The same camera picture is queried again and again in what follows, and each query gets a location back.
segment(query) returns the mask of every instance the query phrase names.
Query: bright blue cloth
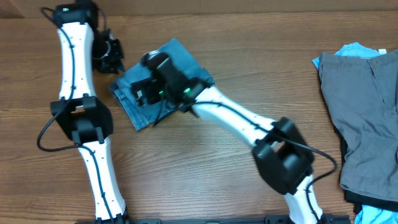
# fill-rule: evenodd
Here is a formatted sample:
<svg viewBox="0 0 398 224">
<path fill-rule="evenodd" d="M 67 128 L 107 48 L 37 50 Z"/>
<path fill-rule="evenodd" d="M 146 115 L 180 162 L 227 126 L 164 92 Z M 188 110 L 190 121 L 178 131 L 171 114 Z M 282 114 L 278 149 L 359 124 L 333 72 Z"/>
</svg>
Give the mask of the bright blue cloth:
<svg viewBox="0 0 398 224">
<path fill-rule="evenodd" d="M 369 49 L 362 46 L 358 42 L 344 45 L 339 51 L 335 53 L 337 56 L 350 56 L 350 57 L 362 57 L 362 58 L 373 58 L 380 56 L 381 54 L 377 50 Z M 319 68 L 319 57 L 312 60 L 312 63 Z"/>
<path fill-rule="evenodd" d="M 398 213 L 362 205 L 354 224 L 398 224 Z"/>
<path fill-rule="evenodd" d="M 358 42 L 344 45 L 335 53 L 338 56 L 373 58 L 380 56 L 377 50 L 369 49 Z M 319 57 L 312 60 L 312 63 L 319 68 Z M 362 205 L 362 211 L 355 217 L 355 224 L 398 224 L 398 213 Z"/>
</svg>

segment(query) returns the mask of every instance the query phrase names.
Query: wooden table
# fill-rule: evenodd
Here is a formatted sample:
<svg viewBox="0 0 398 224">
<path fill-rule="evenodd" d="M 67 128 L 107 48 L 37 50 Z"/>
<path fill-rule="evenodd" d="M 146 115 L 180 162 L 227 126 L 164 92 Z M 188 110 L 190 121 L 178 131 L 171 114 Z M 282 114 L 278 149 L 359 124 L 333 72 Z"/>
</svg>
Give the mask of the wooden table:
<svg viewBox="0 0 398 224">
<path fill-rule="evenodd" d="M 360 42 L 397 47 L 398 12 L 319 12 L 207 16 L 109 17 L 126 68 L 176 37 L 208 69 L 219 89 L 264 116 L 294 120 L 309 145 L 341 168 L 339 139 L 322 100 L 311 59 Z M 94 218 L 85 165 L 77 150 L 42 152 L 35 145 L 58 100 L 61 49 L 46 19 L 0 21 L 0 223 L 73 223 Z M 94 74 L 111 110 L 113 162 L 134 218 L 263 217 L 288 213 L 283 196 L 262 181 L 251 150 L 219 127 L 175 113 L 137 132 L 107 86 L 117 75 Z M 55 124 L 48 147 L 70 144 Z M 315 156 L 315 176 L 328 160 Z M 326 213 L 351 215 L 339 172 L 315 185 Z"/>
</svg>

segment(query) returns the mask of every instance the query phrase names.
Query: gray shorts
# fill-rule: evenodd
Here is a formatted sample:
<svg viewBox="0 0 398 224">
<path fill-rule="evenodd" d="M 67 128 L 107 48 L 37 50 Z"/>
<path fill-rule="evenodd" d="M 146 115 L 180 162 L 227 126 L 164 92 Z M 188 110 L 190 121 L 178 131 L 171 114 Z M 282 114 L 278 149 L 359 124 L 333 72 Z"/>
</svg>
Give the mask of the gray shorts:
<svg viewBox="0 0 398 224">
<path fill-rule="evenodd" d="M 341 187 L 398 202 L 398 50 L 372 59 L 322 53 L 319 76 L 348 143 Z"/>
</svg>

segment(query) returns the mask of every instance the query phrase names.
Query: folded blue cloth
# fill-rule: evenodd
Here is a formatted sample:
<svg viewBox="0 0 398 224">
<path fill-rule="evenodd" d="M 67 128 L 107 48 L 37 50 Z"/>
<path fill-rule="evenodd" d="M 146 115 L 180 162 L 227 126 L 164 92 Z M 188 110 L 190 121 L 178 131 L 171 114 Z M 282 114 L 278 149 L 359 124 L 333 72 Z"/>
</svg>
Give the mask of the folded blue cloth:
<svg viewBox="0 0 398 224">
<path fill-rule="evenodd" d="M 344 45 L 335 53 L 338 56 L 373 58 L 382 55 L 379 51 L 369 49 L 355 42 Z M 312 60 L 312 63 L 319 68 L 320 58 Z M 390 212 L 368 205 L 362 205 L 362 211 L 355 217 L 355 224 L 398 224 L 398 213 Z"/>
<path fill-rule="evenodd" d="M 176 38 L 161 46 L 158 51 L 167 53 L 172 59 L 174 66 L 187 76 L 188 79 L 198 77 L 210 84 L 215 83 L 207 70 L 199 66 L 198 62 Z M 161 104 L 161 102 L 158 102 L 153 105 L 138 105 L 136 98 L 131 92 L 131 84 L 146 78 L 150 78 L 149 69 L 138 63 L 109 86 L 115 99 L 119 102 L 138 131 L 155 121 Z M 167 103 L 163 107 L 160 119 L 164 119 L 173 111 L 174 105 Z"/>
</svg>

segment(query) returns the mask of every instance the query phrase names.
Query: black cable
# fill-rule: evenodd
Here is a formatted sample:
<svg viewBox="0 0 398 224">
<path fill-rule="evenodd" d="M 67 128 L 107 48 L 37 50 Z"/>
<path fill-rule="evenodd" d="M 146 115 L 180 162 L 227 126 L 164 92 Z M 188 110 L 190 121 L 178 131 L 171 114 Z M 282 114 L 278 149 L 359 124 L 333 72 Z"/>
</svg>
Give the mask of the black cable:
<svg viewBox="0 0 398 224">
<path fill-rule="evenodd" d="M 332 168 L 332 170 L 330 170 L 330 171 L 328 171 L 328 172 L 326 172 L 326 173 L 324 173 L 324 174 L 318 176 L 317 178 L 313 179 L 313 180 L 307 185 L 307 187 L 306 187 L 306 189 L 305 189 L 305 195 L 306 195 L 306 197 L 307 197 L 308 206 L 310 207 L 311 212 L 312 212 L 313 215 L 315 216 L 315 218 L 316 218 L 316 220 L 317 220 L 317 223 L 320 223 L 320 220 L 319 220 L 319 218 L 318 218 L 318 215 L 317 215 L 317 213 L 314 211 L 314 209 L 313 209 L 313 207 L 312 207 L 312 205 L 311 205 L 310 195 L 309 195 L 309 189 L 310 189 L 311 185 L 313 185 L 316 181 L 318 181 L 318 180 L 320 180 L 320 179 L 322 179 L 322 178 L 324 178 L 324 177 L 326 177 L 326 176 L 328 176 L 328 175 L 334 173 L 334 171 L 337 170 L 337 163 L 336 163 L 336 161 L 334 160 L 334 158 L 332 158 L 332 157 L 331 157 L 330 155 L 328 155 L 327 153 L 322 152 L 322 151 L 320 151 L 320 150 L 318 150 L 318 149 L 314 149 L 314 148 L 312 148 L 312 147 L 310 147 L 310 146 L 306 146 L 306 145 L 300 144 L 300 143 L 298 143 L 298 142 L 289 140 L 289 139 L 284 138 L 284 137 L 282 137 L 282 136 L 279 136 L 279 135 L 277 135 L 277 134 L 275 134 L 275 133 L 272 133 L 272 132 L 266 130 L 265 128 L 261 127 L 259 124 L 253 122 L 252 120 L 250 120 L 248 117 L 246 117 L 245 115 L 243 115 L 242 113 L 240 113 L 240 112 L 237 111 L 236 109 L 234 109 L 234 108 L 232 108 L 232 107 L 230 107 L 230 106 L 228 106 L 228 105 L 225 105 L 225 104 L 223 104 L 223 103 L 221 103 L 221 102 L 201 101 L 201 102 L 191 103 L 191 104 L 189 104 L 189 105 L 183 105 L 183 106 L 180 107 L 180 109 L 183 108 L 183 110 L 185 111 L 187 108 L 189 108 L 189 107 L 191 107 L 191 106 L 193 106 L 193 105 L 200 105 L 200 104 L 211 104 L 211 105 L 218 105 L 218 106 L 225 107 L 225 108 L 231 110 L 232 112 L 236 113 L 238 116 L 240 116 L 241 118 L 243 118 L 244 120 L 246 120 L 246 121 L 247 121 L 248 123 L 250 123 L 251 125 L 255 126 L 256 129 L 260 129 L 261 131 L 264 131 L 265 133 L 270 134 L 272 137 L 278 139 L 279 141 L 284 141 L 284 142 L 286 142 L 286 143 L 293 144 L 293 145 L 295 145 L 295 146 L 298 146 L 298 147 L 301 147 L 301 148 L 306 149 L 306 150 L 308 150 L 308 151 L 317 153 L 317 154 L 319 154 L 319 155 L 321 155 L 321 156 L 323 156 L 323 157 L 329 159 L 329 160 L 333 163 L 333 168 Z"/>
<path fill-rule="evenodd" d="M 40 11 L 41 11 L 41 13 L 43 14 L 44 17 L 46 17 L 49 21 L 51 21 L 53 24 L 55 24 L 53 19 L 46 13 L 46 11 L 53 12 L 54 11 L 53 9 L 50 9 L 50 8 L 47 8 L 47 7 L 42 7 L 42 8 L 40 8 Z M 81 145 L 81 144 L 80 145 L 65 146 L 65 147 L 58 147 L 58 148 L 55 148 L 55 149 L 48 149 L 48 148 L 43 147 L 40 144 L 41 139 L 42 139 L 44 133 L 46 132 L 46 130 L 60 116 L 60 114 L 62 112 L 64 112 L 65 108 L 69 105 L 71 99 L 73 98 L 73 93 L 75 92 L 75 88 L 76 88 L 76 86 L 75 86 L 75 54 L 73 53 L 73 47 L 74 46 L 73 46 L 72 42 L 70 41 L 69 36 L 67 35 L 67 33 L 61 27 L 57 26 L 57 28 L 60 29 L 62 34 L 67 39 L 69 47 L 70 47 L 70 52 L 71 52 L 71 55 L 72 55 L 72 85 L 71 85 L 71 91 L 70 91 L 70 96 L 69 96 L 68 100 L 66 101 L 66 103 L 64 104 L 63 108 L 58 113 L 56 113 L 47 122 L 47 124 L 45 124 L 45 126 L 41 130 L 40 134 L 37 136 L 37 142 L 36 142 L 37 143 L 37 147 L 40 150 L 43 150 L 45 152 L 58 152 L 58 151 L 66 150 L 66 149 L 78 149 L 78 148 L 86 149 L 88 152 L 90 152 L 90 155 L 93 158 L 93 161 L 94 161 L 94 164 L 95 164 L 95 168 L 96 168 L 99 191 L 101 192 L 101 198 L 104 200 L 104 204 L 105 204 L 106 210 L 108 211 L 109 218 L 111 219 L 112 224 L 114 224 L 111 210 L 110 210 L 108 202 L 106 201 L 106 198 L 105 198 L 105 192 L 103 190 L 101 176 L 100 176 L 100 169 L 98 168 L 98 163 L 97 163 L 97 160 L 95 159 L 95 156 L 94 156 L 95 151 L 93 152 L 90 148 L 88 148 L 88 147 L 86 147 L 84 145 Z"/>
<path fill-rule="evenodd" d="M 100 7 L 98 7 L 98 10 L 102 14 L 102 17 L 104 18 L 104 31 L 106 31 L 106 25 L 108 22 L 106 20 L 105 12 Z"/>
<path fill-rule="evenodd" d="M 160 101 L 159 101 L 160 107 L 159 107 L 159 112 L 157 113 L 157 116 L 156 116 L 156 118 L 155 118 L 155 120 L 154 120 L 154 125 L 153 125 L 153 127 L 155 127 L 155 126 L 157 126 L 157 124 L 159 124 L 159 122 L 160 122 L 159 118 L 160 118 L 160 115 L 162 114 L 163 104 L 164 104 L 165 101 L 166 101 L 166 100 L 164 99 L 164 92 L 163 92 L 163 91 L 161 91 L 161 92 L 159 93 L 159 95 L 160 95 Z"/>
</svg>

